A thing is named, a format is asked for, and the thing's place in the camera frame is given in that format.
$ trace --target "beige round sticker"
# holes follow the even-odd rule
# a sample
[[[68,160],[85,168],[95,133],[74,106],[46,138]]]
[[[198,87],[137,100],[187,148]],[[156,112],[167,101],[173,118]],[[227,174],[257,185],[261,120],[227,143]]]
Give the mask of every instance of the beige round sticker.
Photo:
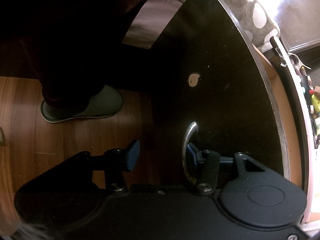
[[[190,87],[195,87],[198,84],[198,80],[199,80],[200,75],[198,73],[192,73],[189,76],[189,86]]]

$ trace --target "metal bolt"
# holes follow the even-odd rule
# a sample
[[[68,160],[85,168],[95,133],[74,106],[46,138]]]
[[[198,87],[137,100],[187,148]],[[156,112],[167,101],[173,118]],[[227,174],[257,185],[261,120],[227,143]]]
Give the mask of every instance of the metal bolt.
[[[288,240],[298,240],[299,237],[297,235],[289,235]]]
[[[202,191],[202,192],[208,192],[212,190],[212,186],[210,184],[207,183],[201,183],[197,186],[198,190]]]
[[[109,189],[114,192],[121,192],[124,190],[124,187],[119,186],[117,183],[112,183],[110,184]]]

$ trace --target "curved silver handle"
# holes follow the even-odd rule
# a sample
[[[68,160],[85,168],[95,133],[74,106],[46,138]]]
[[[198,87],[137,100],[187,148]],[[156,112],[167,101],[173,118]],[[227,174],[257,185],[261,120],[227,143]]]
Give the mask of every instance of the curved silver handle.
[[[183,166],[183,171],[184,174],[186,175],[187,179],[190,181],[191,184],[195,185],[197,180],[196,178],[194,178],[193,176],[191,176],[191,174],[188,171],[187,168],[187,146],[189,143],[189,140],[191,138],[191,136],[194,133],[198,132],[198,125],[196,122],[192,122],[189,127],[186,130],[186,133],[183,136],[183,142],[182,142],[182,166]]]

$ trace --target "pant leg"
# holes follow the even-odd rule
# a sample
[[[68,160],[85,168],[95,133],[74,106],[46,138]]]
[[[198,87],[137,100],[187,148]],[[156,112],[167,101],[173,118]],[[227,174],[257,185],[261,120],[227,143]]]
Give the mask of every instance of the pant leg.
[[[46,0],[31,15],[21,43],[46,102],[88,103],[118,68],[118,44],[146,0]]]

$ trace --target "gray slipper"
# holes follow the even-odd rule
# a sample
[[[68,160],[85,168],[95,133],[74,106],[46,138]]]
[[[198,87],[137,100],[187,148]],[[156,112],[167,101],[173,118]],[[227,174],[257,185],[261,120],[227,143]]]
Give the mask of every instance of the gray slipper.
[[[107,118],[115,115],[122,107],[120,93],[112,87],[104,86],[100,93],[92,96],[87,108],[83,111],[75,109],[59,109],[42,102],[42,117],[49,123],[58,123],[75,118]]]

